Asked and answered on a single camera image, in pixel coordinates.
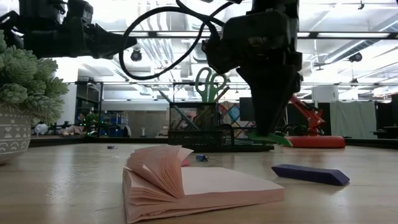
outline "patterned pot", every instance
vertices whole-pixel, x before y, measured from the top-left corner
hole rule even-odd
[[[26,152],[30,143],[30,116],[0,103],[0,165]]]

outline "desk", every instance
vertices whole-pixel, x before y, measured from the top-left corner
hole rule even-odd
[[[122,168],[133,149],[148,145],[76,144],[29,149],[0,167],[1,224],[123,224]],[[220,210],[146,224],[360,223],[398,221],[398,152],[388,149],[275,149],[207,154],[209,162],[285,187],[285,201]],[[271,166],[298,164],[342,170],[346,187],[278,178]]]

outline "scissors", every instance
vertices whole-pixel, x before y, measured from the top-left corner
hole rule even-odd
[[[199,89],[199,84],[200,84],[199,78],[203,72],[208,72],[208,74],[206,77],[205,89],[200,90]],[[224,79],[224,82],[220,86],[215,86],[215,83],[214,83],[214,79],[217,76],[223,77],[223,79]],[[224,74],[218,74],[218,73],[213,74],[213,71],[211,68],[204,67],[201,70],[199,70],[199,72],[198,72],[197,79],[195,82],[195,89],[200,94],[201,100],[203,103],[213,103],[216,98],[217,93],[220,90],[222,90],[225,87],[225,85],[226,85],[226,76]]]

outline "wooden table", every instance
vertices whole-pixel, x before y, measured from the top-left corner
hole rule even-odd
[[[148,145],[81,144],[29,149],[0,167],[1,224],[125,223],[122,168],[133,149]],[[285,201],[145,222],[186,223],[398,223],[398,151],[347,147],[276,149],[263,153],[207,154],[208,162],[269,179],[285,187]],[[346,187],[278,178],[276,164],[340,169]]]

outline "small blue object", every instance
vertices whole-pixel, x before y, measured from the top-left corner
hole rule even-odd
[[[197,155],[196,156],[196,160],[200,161],[200,162],[207,162],[209,159],[209,157],[205,156],[205,155]]]
[[[321,184],[343,186],[349,178],[340,170],[321,169],[304,166],[282,164],[273,166],[272,170],[279,176],[296,180],[306,180]]]

